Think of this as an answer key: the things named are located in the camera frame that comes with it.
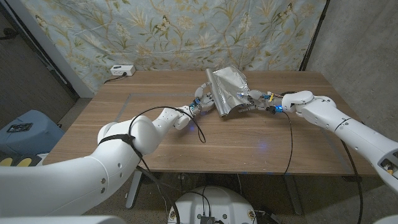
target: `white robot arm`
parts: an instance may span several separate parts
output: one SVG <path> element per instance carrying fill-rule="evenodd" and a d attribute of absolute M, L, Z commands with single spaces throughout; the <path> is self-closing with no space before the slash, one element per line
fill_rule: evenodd
<path fill-rule="evenodd" d="M 398 194 L 398 142 L 350 118 L 336 108 L 327 96 L 314 96 L 310 91 L 285 94 L 248 93 L 251 105 L 240 112 L 259 109 L 271 113 L 295 112 L 308 122 L 335 133 L 375 168 L 381 179 Z"/>
<path fill-rule="evenodd" d="M 171 127 L 184 128 L 195 115 L 210 110 L 211 94 L 195 98 L 190 106 L 165 108 L 151 121 L 135 119 L 131 136 L 136 150 L 149 154 L 156 150 Z M 140 157 L 124 140 L 132 120 L 110 123 L 98 135 L 98 147 L 89 156 L 38 167 L 0 168 L 0 217 L 80 215 L 110 197 L 129 178 Z"/>

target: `aluminum foil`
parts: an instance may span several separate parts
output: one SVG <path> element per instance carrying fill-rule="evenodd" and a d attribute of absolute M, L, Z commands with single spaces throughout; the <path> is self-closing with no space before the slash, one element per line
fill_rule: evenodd
<path fill-rule="evenodd" d="M 234 66 L 215 72 L 208 68 L 206 76 L 211 82 L 211 92 L 221 117 L 228 115 L 235 106 L 250 103 L 247 99 L 250 89 L 246 77 Z"/>

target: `floral fabric backdrop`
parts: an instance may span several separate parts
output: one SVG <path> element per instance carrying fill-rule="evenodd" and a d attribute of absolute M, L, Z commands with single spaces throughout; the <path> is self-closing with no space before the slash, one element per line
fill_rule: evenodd
<path fill-rule="evenodd" d="M 326 0 L 21 0 L 97 92 L 137 70 L 298 70 Z"/>

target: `blue container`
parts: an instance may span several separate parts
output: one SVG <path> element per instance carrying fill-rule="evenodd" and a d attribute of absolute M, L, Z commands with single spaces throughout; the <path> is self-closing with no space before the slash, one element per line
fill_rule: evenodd
<path fill-rule="evenodd" d="M 0 151 L 9 155 L 48 153 L 63 134 L 45 114 L 30 110 L 0 130 Z"/>

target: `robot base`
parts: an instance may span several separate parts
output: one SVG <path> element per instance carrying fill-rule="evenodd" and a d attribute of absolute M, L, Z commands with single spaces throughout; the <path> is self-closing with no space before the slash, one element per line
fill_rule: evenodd
<path fill-rule="evenodd" d="M 203 193 L 204 187 L 199 187 L 192 192 L 199 194 Z M 201 219 L 208 219 L 204 223 L 242 223 L 252 224 L 257 223 L 254 219 L 254 209 L 251 204 L 236 192 L 225 187 L 207 186 L 204 196 L 209 200 L 211 217 L 209 218 L 209 206 L 202 196 L 187 192 L 181 196 L 175 204 L 177 205 L 180 214 L 180 223 L 203 223 Z M 205 217 L 203 217 L 203 202 L 205 204 Z M 176 223 L 174 209 L 171 208 L 169 212 L 168 223 Z"/>

